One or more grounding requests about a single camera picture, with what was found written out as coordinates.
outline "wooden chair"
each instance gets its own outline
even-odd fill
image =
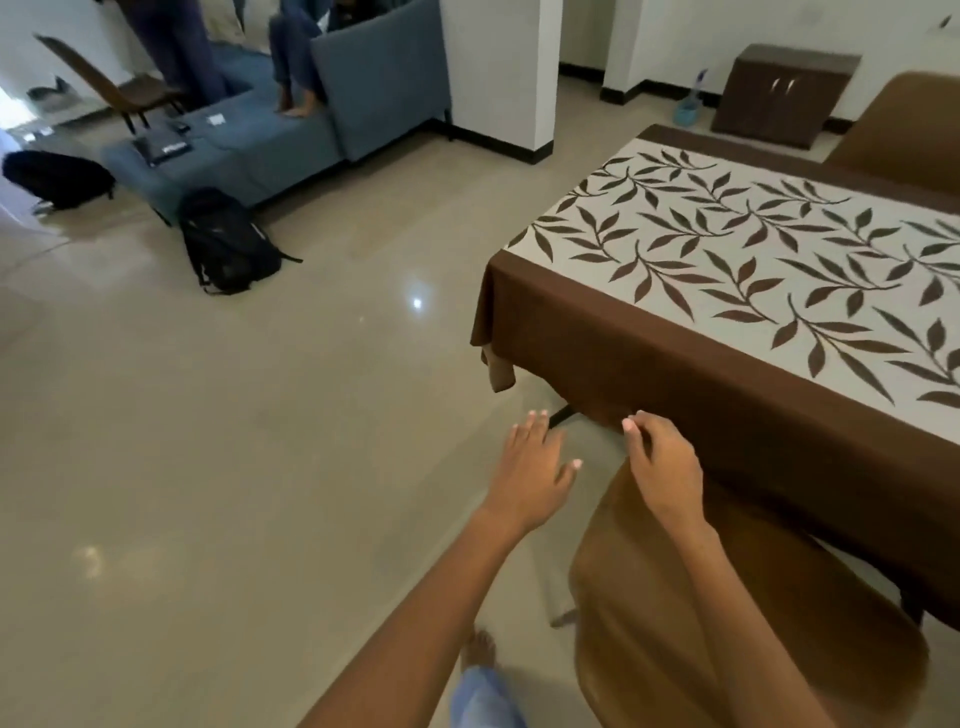
[[[910,71],[893,78],[824,164],[960,195],[960,78]]]
[[[146,111],[169,105],[177,113],[183,112],[180,105],[183,94],[163,81],[143,75],[135,76],[118,86],[62,40],[48,36],[35,37],[83,78],[112,109],[123,116],[131,134],[136,134],[136,128],[130,119],[131,114],[137,114],[144,128],[150,129]]]
[[[815,541],[708,483],[708,520],[842,728],[906,725],[924,685],[918,627]],[[625,464],[570,571],[580,687],[604,728],[733,726],[680,555]]]

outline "black backpack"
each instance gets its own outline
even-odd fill
[[[231,296],[280,270],[281,259],[303,263],[282,253],[250,212],[213,187],[188,193],[178,211],[183,243],[197,280],[207,293]],[[209,291],[213,285],[218,291]]]
[[[8,154],[3,176],[54,209],[79,207],[101,195],[112,198],[116,185],[113,175],[95,161],[34,149]]]

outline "cabinet door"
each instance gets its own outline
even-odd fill
[[[847,77],[795,71],[788,74],[774,100],[766,138],[809,149],[847,85]]]
[[[752,138],[766,137],[774,101],[789,71],[767,63],[737,61],[724,88],[711,129]]]

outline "dining table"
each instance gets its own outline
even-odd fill
[[[489,261],[471,344],[960,628],[960,199],[655,125]]]

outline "person's leg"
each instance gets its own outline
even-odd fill
[[[287,47],[287,17],[278,12],[270,18],[270,58],[274,61],[274,81],[280,88],[276,110],[283,113],[294,107],[294,94],[290,88],[290,60]]]
[[[287,111],[288,116],[308,116],[326,100],[324,85],[310,54],[310,41],[321,34],[320,27],[301,9],[288,10],[284,15],[286,58],[290,77],[303,91],[303,103]]]
[[[474,629],[460,660],[463,675],[450,699],[451,728],[526,728],[496,671],[496,647],[490,634]]]
[[[165,0],[171,22],[171,33],[177,44],[186,72],[192,77],[204,101],[216,104],[226,99],[227,80],[213,57],[213,46],[206,37],[204,16],[198,0]]]
[[[121,3],[120,10],[166,84],[181,91],[192,90],[189,79],[184,77],[180,67],[177,47],[163,6],[157,0],[140,0]]]

